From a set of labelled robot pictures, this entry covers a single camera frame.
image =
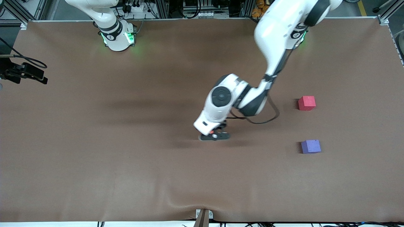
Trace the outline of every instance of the brown paper sheet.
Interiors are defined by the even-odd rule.
[[[49,83],[2,82],[0,221],[181,220],[197,208],[219,221],[404,221],[404,69],[376,19],[310,29],[271,90],[276,121],[197,139],[220,76],[263,76],[254,27],[147,21],[117,53],[91,23],[29,23],[15,48],[48,64]],[[313,111],[296,109],[303,95]],[[323,152],[301,154],[306,139]]]

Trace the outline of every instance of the metal frame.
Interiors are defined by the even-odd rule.
[[[255,0],[246,0],[244,2],[243,9],[240,11],[240,17],[251,16],[251,13],[255,7]]]
[[[387,25],[389,23],[389,18],[403,5],[404,0],[395,0],[388,7],[383,9],[378,16],[380,25]]]
[[[398,57],[400,58],[401,64],[403,64],[403,67],[404,67],[404,61],[403,61],[403,58],[402,58],[402,56],[400,54],[400,51],[398,50],[398,46],[397,46],[397,43],[396,43],[396,38],[394,37],[393,33],[391,32],[390,26],[388,24],[387,24],[387,27],[389,28],[391,38],[393,39],[394,46],[396,47]]]
[[[202,12],[202,11],[227,11],[227,10],[229,9],[228,6],[223,7],[223,8],[214,7],[214,6],[212,5],[212,0],[202,0],[201,3],[202,3],[202,5],[200,6],[201,12]],[[184,12],[186,12],[186,11],[193,11],[193,12],[195,12],[195,11],[198,11],[198,9],[199,9],[199,3],[198,3],[198,5],[196,5],[196,6],[186,6],[186,5],[185,5],[185,1],[183,1],[183,11],[184,11]]]
[[[16,0],[4,0],[4,7],[24,25],[35,20],[34,16]]]
[[[20,2],[17,0],[4,0],[4,8],[13,15],[16,19],[0,19],[2,27],[26,27],[29,21],[40,20],[44,15],[44,8],[48,0],[40,0],[36,9],[35,15],[32,15]]]
[[[165,0],[156,0],[156,7],[158,11],[158,17],[160,19],[168,18],[169,5]]]
[[[377,18],[377,16],[367,16],[367,17],[362,17],[362,16],[360,16],[360,17],[325,17],[324,19],[366,19],[366,18],[375,19],[375,18]]]

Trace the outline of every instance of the black cable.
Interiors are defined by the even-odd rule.
[[[237,14],[240,14],[240,12],[238,12],[238,13],[228,13],[227,15],[237,15]]]
[[[263,226],[263,227],[275,227],[274,223],[269,223],[269,222],[261,222],[258,225]]]
[[[343,224],[334,223],[334,224],[336,224],[337,226],[344,226],[344,227],[356,227],[356,226],[367,225],[367,224],[369,224],[369,225],[383,225],[383,226],[387,226],[387,227],[394,227],[393,225],[390,225],[390,224],[387,224],[387,223],[374,222],[374,221],[362,222],[362,223],[358,223],[358,224],[356,224],[356,223],[354,223],[354,224],[349,224],[349,223],[343,223]],[[325,226],[322,226],[322,227],[335,227],[335,226],[333,226],[333,225],[325,225]]]
[[[0,17],[2,17],[5,12],[6,12],[6,8],[3,9],[3,12],[2,12],[2,14],[0,15]]]
[[[147,8],[150,10],[151,14],[152,14],[156,19],[158,19],[157,14],[154,12],[153,7],[152,7],[152,5],[150,4],[150,1],[149,1],[149,0],[146,0],[145,3],[146,3]]]
[[[254,122],[254,121],[250,120],[248,117],[239,117],[239,116],[235,115],[231,110],[230,110],[230,114],[231,114],[233,117],[227,117],[226,119],[241,119],[241,120],[247,120],[249,123],[252,123],[252,124],[266,124],[266,123],[268,123],[268,122],[271,122],[271,121],[275,120],[276,118],[278,118],[278,117],[280,116],[280,111],[279,111],[278,107],[275,105],[274,101],[272,100],[271,95],[269,94],[269,91],[268,91],[267,102],[271,105],[271,107],[272,107],[273,110],[275,111],[275,116],[272,117],[272,118],[269,119],[269,120],[266,120],[266,121],[263,121],[263,122]]]
[[[258,18],[257,19],[254,19],[253,17],[250,17],[250,16],[242,16],[242,17],[247,17],[247,18],[250,18],[253,22],[255,22],[255,23],[258,23]]]
[[[198,0],[199,9],[198,9],[198,5],[196,5],[195,14],[194,14],[192,17],[187,17],[187,16],[185,16],[185,15],[181,12],[181,8],[183,8],[183,7],[180,5],[181,1],[182,1],[182,0],[178,0],[178,2],[177,2],[177,10],[178,10],[178,13],[179,13],[183,18],[187,18],[187,19],[195,18],[196,16],[199,15],[199,13],[200,13],[201,10],[202,10],[202,2],[201,2],[201,0]]]
[[[39,61],[39,60],[30,58],[30,57],[25,57],[25,56],[22,55],[20,52],[18,52],[16,49],[14,49],[12,46],[10,46],[10,45],[9,45],[4,39],[2,39],[1,37],[0,37],[0,40],[1,40],[6,46],[8,46],[11,50],[13,50],[14,52],[16,52],[16,53],[18,54],[18,55],[14,55],[14,57],[24,58],[25,60],[27,60],[28,62],[30,62],[31,64],[33,64],[33,65],[35,65],[35,66],[37,66],[37,67],[39,67],[39,68],[46,69],[46,68],[48,67],[47,65],[45,65],[45,63],[43,63],[43,62],[41,62],[41,61]]]
[[[30,57],[25,57],[25,56],[22,56],[22,55],[14,55],[14,57],[23,58],[23,59],[25,59],[25,60],[31,62],[32,64],[35,64],[35,65],[38,66],[39,68],[46,69],[46,68],[48,67],[45,63],[43,63],[43,62],[41,62],[41,61],[39,61],[39,60],[30,58]]]
[[[121,14],[118,12],[118,8],[115,7],[116,13],[118,14],[119,19],[123,19],[123,17],[121,16]]]

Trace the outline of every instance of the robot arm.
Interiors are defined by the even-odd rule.
[[[277,0],[265,12],[254,31],[257,46],[267,60],[267,69],[256,88],[235,74],[222,76],[214,85],[194,127],[204,136],[217,139],[220,128],[231,108],[244,116],[261,112],[268,91],[287,60],[287,50],[292,50],[306,31],[307,25],[319,23],[331,8],[342,0]]]
[[[91,17],[104,38],[104,43],[113,51],[122,51],[134,44],[133,24],[118,19],[110,7],[118,0],[66,0]]]

